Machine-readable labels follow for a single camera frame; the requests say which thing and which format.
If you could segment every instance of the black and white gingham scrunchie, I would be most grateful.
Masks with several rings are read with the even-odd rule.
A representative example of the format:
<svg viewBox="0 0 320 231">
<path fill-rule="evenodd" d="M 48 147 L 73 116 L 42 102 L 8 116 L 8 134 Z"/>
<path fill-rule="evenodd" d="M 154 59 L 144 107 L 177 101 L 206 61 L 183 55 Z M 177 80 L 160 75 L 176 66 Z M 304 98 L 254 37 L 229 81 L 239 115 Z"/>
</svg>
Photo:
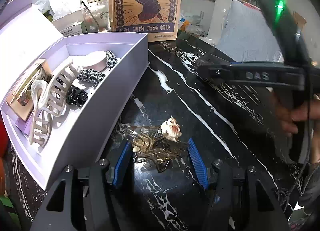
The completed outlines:
<svg viewBox="0 0 320 231">
<path fill-rule="evenodd" d="M 118 60 L 116 58 L 116 55 L 111 51 L 106 51 L 107 53 L 107 66 L 109 69 L 112 69 L 117 63 Z"/>
<path fill-rule="evenodd" d="M 98 86 L 99 83 L 103 80 L 106 75 L 98 72 L 94 69 L 83 69 L 78 75 L 78 80 L 83 80 L 93 83 L 95 86 Z"/>
</svg>

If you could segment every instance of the white box lid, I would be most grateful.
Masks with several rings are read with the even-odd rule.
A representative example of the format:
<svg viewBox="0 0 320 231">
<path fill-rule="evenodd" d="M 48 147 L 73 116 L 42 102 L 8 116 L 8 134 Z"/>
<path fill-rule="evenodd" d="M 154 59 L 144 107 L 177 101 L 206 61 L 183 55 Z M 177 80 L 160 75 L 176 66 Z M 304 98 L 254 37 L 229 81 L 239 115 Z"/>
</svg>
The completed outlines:
<svg viewBox="0 0 320 231">
<path fill-rule="evenodd" d="M 13 0 L 0 15 L 0 107 L 29 65 L 63 35 L 32 6 Z"/>
</svg>

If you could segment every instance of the cable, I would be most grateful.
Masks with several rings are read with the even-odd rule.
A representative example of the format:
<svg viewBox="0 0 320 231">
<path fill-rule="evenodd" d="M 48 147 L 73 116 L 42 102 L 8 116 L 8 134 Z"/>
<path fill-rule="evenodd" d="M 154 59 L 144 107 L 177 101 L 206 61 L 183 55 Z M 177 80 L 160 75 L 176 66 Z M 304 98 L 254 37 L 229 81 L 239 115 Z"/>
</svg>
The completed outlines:
<svg viewBox="0 0 320 231">
<path fill-rule="evenodd" d="M 320 165 L 318 165 L 316 168 L 313 169 L 313 171 L 306 177 L 305 179 L 305 184 L 303 186 L 301 195 L 304 194 L 304 192 L 306 191 L 307 185 L 310 182 L 311 177 L 313 176 L 313 174 L 320 168 Z"/>
<path fill-rule="evenodd" d="M 285 212 L 285 210 L 287 209 L 287 206 L 289 204 L 289 197 L 292 193 L 292 191 L 295 189 L 295 187 L 297 186 L 297 183 L 299 181 L 299 179 L 301 178 L 304 169 L 306 168 L 306 165 L 309 161 L 310 158 L 310 151 L 311 151 L 311 129 L 310 129 L 310 125 L 311 125 L 311 120 L 310 120 L 310 103 L 311 103 L 311 99 L 313 98 L 313 86 L 312 86 L 312 82 L 310 80 L 310 68 L 311 68 L 311 62 L 309 62 L 308 64 L 308 68 L 306 69 L 306 78 L 307 78 L 307 82 L 309 83 L 309 98 L 308 98 L 308 114 L 307 114 L 307 129 L 308 129 L 308 153 L 307 153 L 307 157 L 303 163 L 303 166 L 299 172 L 298 177 L 296 178 L 294 184 L 292 185 L 291 189 L 289 190 L 289 193 L 286 197 L 286 199 L 280 204 L 280 206 L 282 207 L 284 205 L 284 203 L 286 202 L 285 208 L 283 210 L 283 212 Z"/>
</svg>

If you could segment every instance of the black flower hair tie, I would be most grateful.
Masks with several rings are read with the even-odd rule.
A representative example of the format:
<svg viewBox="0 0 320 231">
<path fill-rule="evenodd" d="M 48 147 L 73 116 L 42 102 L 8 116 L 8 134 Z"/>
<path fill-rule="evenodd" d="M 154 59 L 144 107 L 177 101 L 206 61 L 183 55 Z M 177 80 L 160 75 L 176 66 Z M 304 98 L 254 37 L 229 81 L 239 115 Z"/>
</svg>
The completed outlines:
<svg viewBox="0 0 320 231">
<path fill-rule="evenodd" d="M 67 92 L 67 104 L 76 104 L 78 107 L 82 107 L 88 99 L 88 93 L 83 89 L 71 85 Z"/>
</svg>

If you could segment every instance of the green indicator light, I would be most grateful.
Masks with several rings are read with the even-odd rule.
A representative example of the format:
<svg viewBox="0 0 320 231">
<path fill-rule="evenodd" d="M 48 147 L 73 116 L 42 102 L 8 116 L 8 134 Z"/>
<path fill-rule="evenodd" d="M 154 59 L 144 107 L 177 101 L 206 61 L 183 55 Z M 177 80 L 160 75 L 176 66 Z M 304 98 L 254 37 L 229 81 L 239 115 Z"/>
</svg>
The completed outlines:
<svg viewBox="0 0 320 231">
<path fill-rule="evenodd" d="M 278 8 L 278 10 L 277 10 L 277 13 L 278 13 L 278 14 L 281 14 L 281 12 L 282 12 L 282 10 L 283 10 L 283 6 L 284 6 L 283 1 L 279 1 L 279 4 L 276 5 L 276 7 Z"/>
</svg>

